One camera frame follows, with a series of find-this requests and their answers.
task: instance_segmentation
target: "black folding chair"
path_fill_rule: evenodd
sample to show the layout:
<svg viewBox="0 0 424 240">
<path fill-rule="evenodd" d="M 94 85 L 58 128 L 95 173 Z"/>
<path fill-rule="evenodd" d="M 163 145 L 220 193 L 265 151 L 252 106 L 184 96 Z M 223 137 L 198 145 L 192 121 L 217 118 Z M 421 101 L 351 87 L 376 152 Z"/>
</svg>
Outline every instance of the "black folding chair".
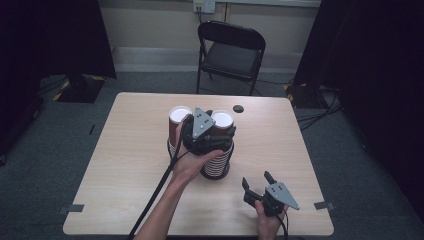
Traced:
<svg viewBox="0 0 424 240">
<path fill-rule="evenodd" d="M 217 74 L 244 82 L 252 82 L 249 95 L 253 94 L 262 58 L 265 39 L 257 31 L 219 21 L 200 24 L 199 67 L 196 93 L 200 89 L 201 72 Z"/>
</svg>

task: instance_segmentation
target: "red cup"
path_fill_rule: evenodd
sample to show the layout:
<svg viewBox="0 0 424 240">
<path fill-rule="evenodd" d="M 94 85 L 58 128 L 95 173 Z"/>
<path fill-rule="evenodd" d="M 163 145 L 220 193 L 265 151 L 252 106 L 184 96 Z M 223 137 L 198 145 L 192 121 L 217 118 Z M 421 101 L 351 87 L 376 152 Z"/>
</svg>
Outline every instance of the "red cup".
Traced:
<svg viewBox="0 0 424 240">
<path fill-rule="evenodd" d="M 169 143 L 171 144 L 171 147 L 175 148 L 175 144 L 177 142 L 176 129 L 178 124 L 181 123 L 187 114 L 192 113 L 191 109 L 186 106 L 177 106 L 169 111 Z"/>
</svg>

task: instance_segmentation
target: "hand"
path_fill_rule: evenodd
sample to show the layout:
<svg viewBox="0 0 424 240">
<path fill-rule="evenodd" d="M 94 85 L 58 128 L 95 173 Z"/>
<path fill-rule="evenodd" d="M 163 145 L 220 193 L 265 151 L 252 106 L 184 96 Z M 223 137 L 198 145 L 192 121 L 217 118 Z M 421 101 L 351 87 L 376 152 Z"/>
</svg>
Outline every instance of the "hand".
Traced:
<svg viewBox="0 0 424 240">
<path fill-rule="evenodd" d="M 255 201 L 256 213 L 258 214 L 258 237 L 259 240 L 275 240 L 277 237 L 278 229 L 281 227 L 280 221 L 274 217 L 267 217 L 265 215 L 265 209 L 261 201 Z M 280 215 L 281 220 L 284 220 L 284 212 Z"/>
<path fill-rule="evenodd" d="M 180 136 L 182 124 L 187 116 L 181 121 L 176 130 L 177 142 L 174 146 L 178 144 L 178 138 Z M 178 152 L 178 157 L 181 157 L 187 152 L 187 149 L 184 147 L 184 144 L 181 143 L 180 151 Z M 197 156 L 188 152 L 174 166 L 173 175 L 171 181 L 177 181 L 184 186 L 186 186 L 191 180 L 193 180 L 200 172 L 202 167 L 210 160 L 220 157 L 224 154 L 222 150 L 214 150 L 203 156 Z"/>
</svg>

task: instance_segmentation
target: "black cable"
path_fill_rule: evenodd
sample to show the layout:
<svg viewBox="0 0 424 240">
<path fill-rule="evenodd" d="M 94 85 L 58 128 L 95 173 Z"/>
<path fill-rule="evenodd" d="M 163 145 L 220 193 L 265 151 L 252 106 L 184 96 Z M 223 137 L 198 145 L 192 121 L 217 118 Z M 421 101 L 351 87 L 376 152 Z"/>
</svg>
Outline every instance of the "black cable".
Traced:
<svg viewBox="0 0 424 240">
<path fill-rule="evenodd" d="M 283 211 L 284 211 L 284 215 L 286 215 L 286 219 L 287 219 L 287 232 L 289 232 L 289 216 L 287 215 L 286 209 L 283 208 Z"/>
<path fill-rule="evenodd" d="M 305 123 L 301 127 L 300 131 L 304 131 L 305 129 L 309 128 L 310 126 L 312 126 L 314 123 L 316 123 L 318 120 L 322 119 L 323 117 L 325 117 L 327 115 L 330 115 L 330 114 L 333 114 L 335 112 L 338 112 L 341 109 L 341 107 L 333 108 L 333 105 L 334 105 L 334 103 L 335 103 L 335 101 L 336 101 L 336 99 L 338 97 L 338 93 L 339 92 L 336 91 L 336 90 L 332 90 L 332 92 L 335 93 L 334 94 L 334 97 L 333 97 L 333 100 L 332 100 L 330 106 L 328 107 L 328 109 L 324 113 L 322 113 L 322 114 L 316 114 L 316 115 L 313 115 L 313 116 L 310 116 L 310 117 L 307 117 L 307 116 L 297 117 L 298 122 L 303 122 L 303 121 L 310 120 L 309 122 Z"/>
<path fill-rule="evenodd" d="M 187 123 L 187 121 L 183 122 L 181 129 L 184 129 L 186 123 Z M 177 147 L 176 147 L 176 150 L 175 150 L 175 154 L 171 159 L 171 163 L 169 164 L 168 168 L 166 169 L 165 173 L 163 174 L 158 186 L 156 187 L 155 191 L 153 192 L 153 195 L 150 197 L 149 202 L 147 203 L 146 207 L 144 208 L 144 210 L 141 213 L 140 217 L 138 218 L 137 222 L 134 224 L 134 227 L 132 228 L 130 234 L 128 234 L 127 240 L 132 240 L 134 238 L 135 232 L 137 231 L 137 229 L 140 226 L 141 222 L 143 221 L 144 217 L 147 215 L 147 212 L 152 207 L 154 201 L 156 200 L 156 197 L 158 196 L 160 190 L 162 190 L 163 185 L 165 184 L 166 180 L 168 179 L 168 176 L 172 172 L 177 161 L 189 152 L 189 151 L 187 151 L 181 157 L 178 157 L 178 153 L 180 151 L 180 147 L 181 147 L 181 143 L 182 143 L 182 135 L 183 135 L 183 131 L 181 130 L 180 136 L 179 136 L 179 139 L 178 139 L 178 144 L 177 144 Z"/>
<path fill-rule="evenodd" d="M 224 22 L 227 22 L 227 9 L 228 9 L 228 3 L 225 3 L 225 11 L 224 11 Z"/>
<path fill-rule="evenodd" d="M 327 88 L 327 89 L 320 89 L 320 91 L 321 92 L 332 92 L 332 93 L 335 93 L 335 94 L 340 94 L 341 93 L 341 91 L 340 91 L 340 89 L 337 89 L 337 88 Z M 340 105 L 340 106 L 338 106 L 338 107 L 335 107 L 334 109 L 332 109 L 331 111 L 329 111 L 326 115 L 331 115 L 331 114 L 333 114 L 333 113 L 336 113 L 336 112 L 338 112 L 338 111 L 343 111 L 344 110 L 344 108 L 343 108 L 343 106 L 342 105 Z M 298 116 L 298 117 L 296 117 L 296 119 L 298 120 L 298 122 L 300 123 L 300 122 L 303 122 L 303 121 L 307 121 L 307 120 L 311 120 L 311 119 L 313 119 L 313 118 L 316 118 L 316 117 L 319 117 L 319 116 L 321 116 L 322 114 L 315 114 L 315 115 L 306 115 L 306 116 Z M 357 131 L 359 134 L 361 134 L 361 135 L 363 135 L 363 133 L 362 133 L 362 131 L 359 129 L 359 127 L 357 127 L 356 125 L 355 125 L 355 123 L 353 123 L 353 121 L 348 117 L 347 118 L 347 120 L 350 122 L 350 124 L 352 125 L 352 126 L 350 126 L 350 128 L 351 129 L 353 129 L 353 130 L 355 130 L 355 131 Z"/>
<path fill-rule="evenodd" d="M 286 225 L 284 225 L 283 220 L 281 220 L 280 216 L 278 216 L 278 214 L 275 215 L 275 217 L 278 219 L 278 221 L 280 221 L 281 226 L 283 227 L 284 230 L 284 240 L 288 240 L 289 239 L 289 233 L 288 233 L 288 228 L 286 228 Z"/>
<path fill-rule="evenodd" d="M 197 17 L 199 18 L 199 23 L 202 24 L 202 7 L 196 7 Z"/>
</svg>

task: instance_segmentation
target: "stacked cups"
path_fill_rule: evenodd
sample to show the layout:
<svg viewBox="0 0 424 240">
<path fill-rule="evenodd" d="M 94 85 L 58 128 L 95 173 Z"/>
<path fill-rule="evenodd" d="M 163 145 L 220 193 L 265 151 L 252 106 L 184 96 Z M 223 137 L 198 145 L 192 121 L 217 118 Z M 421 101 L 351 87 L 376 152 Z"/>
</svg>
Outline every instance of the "stacked cups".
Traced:
<svg viewBox="0 0 424 240">
<path fill-rule="evenodd" d="M 179 136 L 176 136 L 176 129 L 178 124 L 181 123 L 187 114 L 192 114 L 192 110 L 186 106 L 177 106 L 169 112 L 169 139 L 167 141 L 168 152 L 172 159 L 175 155 L 177 141 Z M 215 121 L 211 129 L 210 135 L 224 136 L 234 126 L 234 119 L 232 115 L 225 110 L 213 111 L 211 115 Z M 219 180 L 224 178 L 230 170 L 230 158 L 234 150 L 234 142 L 228 149 L 224 149 L 224 154 L 220 157 L 214 158 L 203 166 L 200 173 L 208 179 Z"/>
<path fill-rule="evenodd" d="M 234 125 L 234 119 L 228 111 L 216 110 L 211 115 L 215 125 L 211 130 L 211 137 L 224 136 Z M 225 149 L 224 155 L 217 157 L 203 166 L 201 174 L 211 180 L 224 178 L 230 170 L 230 158 L 234 150 L 234 142 L 229 149 Z"/>
</svg>

